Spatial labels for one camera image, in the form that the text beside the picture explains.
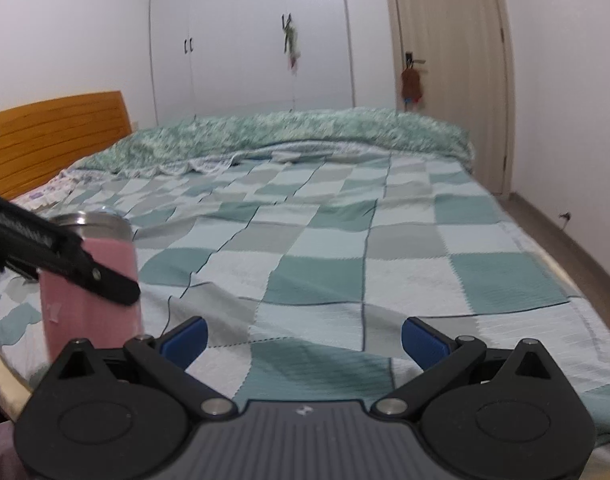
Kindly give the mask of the pink cup with lettering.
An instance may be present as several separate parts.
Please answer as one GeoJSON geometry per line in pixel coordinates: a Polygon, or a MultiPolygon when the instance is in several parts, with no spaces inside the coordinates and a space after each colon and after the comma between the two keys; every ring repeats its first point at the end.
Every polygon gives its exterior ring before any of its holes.
{"type": "MultiPolygon", "coordinates": [[[[51,220],[79,235],[82,248],[98,263],[137,281],[137,254],[127,220],[106,210],[59,214],[51,220]]],[[[143,332],[137,302],[115,304],[47,271],[39,274],[39,290],[51,361],[72,339],[87,338],[96,348],[118,348],[143,332]]]]}

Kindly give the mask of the purple floral pillow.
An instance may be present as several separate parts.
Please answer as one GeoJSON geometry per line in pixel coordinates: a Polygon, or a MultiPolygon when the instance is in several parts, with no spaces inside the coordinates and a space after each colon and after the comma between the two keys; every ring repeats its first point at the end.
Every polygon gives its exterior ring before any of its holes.
{"type": "Polygon", "coordinates": [[[48,208],[65,200],[82,180],[83,171],[65,169],[47,183],[15,197],[12,203],[29,211],[48,208]]]}

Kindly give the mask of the orange wooden headboard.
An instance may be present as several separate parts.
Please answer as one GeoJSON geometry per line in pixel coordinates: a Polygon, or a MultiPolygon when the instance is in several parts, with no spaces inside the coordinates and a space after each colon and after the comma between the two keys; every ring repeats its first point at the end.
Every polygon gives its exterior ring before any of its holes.
{"type": "Polygon", "coordinates": [[[119,91],[66,96],[0,112],[0,196],[38,188],[131,133],[119,91]]]}

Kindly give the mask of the checkered green bed sheet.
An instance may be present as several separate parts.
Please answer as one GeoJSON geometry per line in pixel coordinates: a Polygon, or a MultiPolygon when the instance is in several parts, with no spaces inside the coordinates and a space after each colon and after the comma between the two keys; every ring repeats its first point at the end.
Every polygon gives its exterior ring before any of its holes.
{"type": "Polygon", "coordinates": [[[416,316],[496,348],[540,340],[610,442],[610,331],[453,159],[270,152],[170,164],[87,157],[47,214],[134,229],[144,327],[209,329],[191,372],[236,402],[375,401],[414,375],[416,316]]]}

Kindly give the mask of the green floral quilt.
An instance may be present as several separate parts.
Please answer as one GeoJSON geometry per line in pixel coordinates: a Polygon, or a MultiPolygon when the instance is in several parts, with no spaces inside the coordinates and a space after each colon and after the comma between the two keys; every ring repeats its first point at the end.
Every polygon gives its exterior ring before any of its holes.
{"type": "Polygon", "coordinates": [[[252,116],[193,116],[131,133],[109,148],[79,159],[72,167],[111,174],[148,171],[205,156],[302,141],[357,142],[389,151],[451,157],[468,169],[475,159],[469,133],[456,125],[416,113],[358,107],[252,116]]]}

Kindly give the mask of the white built-in wardrobe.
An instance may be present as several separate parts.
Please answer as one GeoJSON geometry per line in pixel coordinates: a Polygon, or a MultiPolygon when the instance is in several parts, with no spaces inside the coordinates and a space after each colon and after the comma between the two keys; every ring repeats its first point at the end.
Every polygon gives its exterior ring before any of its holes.
{"type": "Polygon", "coordinates": [[[159,124],[354,105],[346,0],[150,0],[159,124]],[[281,16],[298,31],[297,72],[281,16]]]}

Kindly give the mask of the green hanging ornament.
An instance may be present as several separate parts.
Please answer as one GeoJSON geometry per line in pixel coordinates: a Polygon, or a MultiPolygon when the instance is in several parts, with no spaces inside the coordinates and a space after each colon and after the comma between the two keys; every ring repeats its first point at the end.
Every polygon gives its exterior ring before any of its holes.
{"type": "Polygon", "coordinates": [[[300,51],[298,46],[298,31],[291,13],[281,16],[281,27],[284,36],[283,52],[288,57],[288,67],[295,74],[297,72],[300,51]]]}

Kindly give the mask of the beige wooden door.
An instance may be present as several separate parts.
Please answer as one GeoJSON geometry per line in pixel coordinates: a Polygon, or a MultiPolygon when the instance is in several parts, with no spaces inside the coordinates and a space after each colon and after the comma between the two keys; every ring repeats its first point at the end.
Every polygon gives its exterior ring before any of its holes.
{"type": "Polygon", "coordinates": [[[474,177],[504,195],[514,141],[513,52],[504,0],[388,0],[396,72],[426,63],[417,113],[469,131],[474,177]]]}

